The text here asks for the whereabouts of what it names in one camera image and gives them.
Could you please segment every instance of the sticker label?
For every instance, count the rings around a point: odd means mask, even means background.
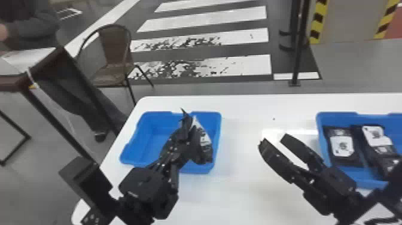
[[[380,126],[363,126],[362,131],[371,147],[392,145],[391,139],[384,135],[384,130]]]
[[[332,136],[330,142],[334,156],[349,157],[355,152],[350,136]]]

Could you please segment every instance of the black packaging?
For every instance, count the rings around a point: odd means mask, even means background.
[[[324,134],[332,164],[360,168],[364,166],[359,153],[360,146],[355,142],[350,128],[324,126]]]
[[[387,180],[394,166],[402,160],[392,141],[378,124],[353,125],[352,133],[359,143],[370,167],[374,167],[383,180]]]

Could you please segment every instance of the black cable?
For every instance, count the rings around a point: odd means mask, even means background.
[[[364,222],[365,225],[377,225],[379,223],[387,224],[387,223],[396,223],[399,219],[396,216],[389,217],[389,218],[374,218],[371,220],[367,220]]]

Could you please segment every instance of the yellow and black hazard stripe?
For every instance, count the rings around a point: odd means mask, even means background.
[[[384,16],[381,18],[380,23],[378,24],[378,29],[376,34],[374,34],[374,39],[384,38],[386,34],[386,30],[388,29],[389,24],[392,21],[392,18],[395,15],[395,11],[398,8],[398,3],[400,0],[389,0],[386,5],[386,10]]]
[[[317,0],[313,22],[311,23],[310,43],[318,44],[324,28],[324,20],[327,15],[328,3],[330,0]]]

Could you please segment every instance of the gray jacket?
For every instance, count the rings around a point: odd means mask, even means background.
[[[0,23],[10,35],[4,45],[10,50],[59,45],[59,19],[48,0],[1,0],[0,8]]]

